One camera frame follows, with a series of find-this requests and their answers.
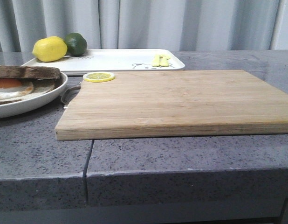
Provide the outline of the wooden cutting board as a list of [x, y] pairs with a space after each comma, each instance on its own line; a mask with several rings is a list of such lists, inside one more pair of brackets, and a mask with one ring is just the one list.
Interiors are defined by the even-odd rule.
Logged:
[[82, 81], [57, 140], [288, 133], [288, 94], [243, 70], [122, 71]]

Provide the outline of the green lime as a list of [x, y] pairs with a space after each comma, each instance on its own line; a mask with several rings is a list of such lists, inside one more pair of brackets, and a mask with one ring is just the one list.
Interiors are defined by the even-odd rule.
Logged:
[[67, 34], [64, 42], [68, 47], [68, 53], [72, 56], [82, 56], [88, 46], [86, 40], [80, 33]]

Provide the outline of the yellow-green plastic fork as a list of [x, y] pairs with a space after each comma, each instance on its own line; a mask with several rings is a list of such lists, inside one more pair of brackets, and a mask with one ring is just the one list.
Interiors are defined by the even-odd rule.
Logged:
[[152, 67], [160, 66], [160, 54], [156, 54], [151, 62]]

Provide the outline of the yellow lemon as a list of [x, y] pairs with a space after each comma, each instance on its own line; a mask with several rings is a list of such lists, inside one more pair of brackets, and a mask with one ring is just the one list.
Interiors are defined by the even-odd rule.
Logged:
[[52, 62], [63, 58], [67, 53], [67, 45], [58, 36], [51, 36], [38, 40], [33, 47], [32, 54], [42, 62]]

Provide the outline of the white round plate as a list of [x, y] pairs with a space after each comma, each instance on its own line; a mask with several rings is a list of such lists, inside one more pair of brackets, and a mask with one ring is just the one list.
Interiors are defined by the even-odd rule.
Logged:
[[61, 72], [61, 78], [57, 83], [58, 86], [48, 93], [30, 99], [0, 105], [0, 119], [29, 112], [50, 103], [64, 92], [68, 83], [68, 76]]

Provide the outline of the white rectangular tray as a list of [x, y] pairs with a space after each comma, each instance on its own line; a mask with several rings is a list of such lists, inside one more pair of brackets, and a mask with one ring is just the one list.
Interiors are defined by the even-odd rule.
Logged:
[[[168, 67], [151, 65], [157, 54], [169, 57]], [[64, 56], [49, 63], [33, 58], [23, 66], [56, 67], [68, 76], [84, 75], [92, 71], [183, 70], [185, 67], [165, 49], [89, 49], [80, 57]]]

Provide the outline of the grey curtain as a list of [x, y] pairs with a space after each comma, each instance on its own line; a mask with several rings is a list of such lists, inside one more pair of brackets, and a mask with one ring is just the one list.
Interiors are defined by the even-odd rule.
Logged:
[[0, 52], [72, 32], [89, 49], [288, 49], [288, 0], [0, 0]]

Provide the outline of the fried egg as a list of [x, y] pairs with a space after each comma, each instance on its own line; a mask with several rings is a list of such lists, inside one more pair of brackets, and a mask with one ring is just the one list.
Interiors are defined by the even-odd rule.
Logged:
[[34, 85], [31, 81], [14, 78], [0, 79], [0, 100], [22, 97], [30, 94], [33, 90]]

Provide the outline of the lemon slice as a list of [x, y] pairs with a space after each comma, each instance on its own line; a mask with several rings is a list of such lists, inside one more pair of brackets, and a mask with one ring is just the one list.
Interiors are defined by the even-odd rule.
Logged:
[[115, 79], [115, 74], [106, 71], [90, 72], [84, 74], [83, 79], [87, 82], [93, 82], [93, 83], [107, 82]]

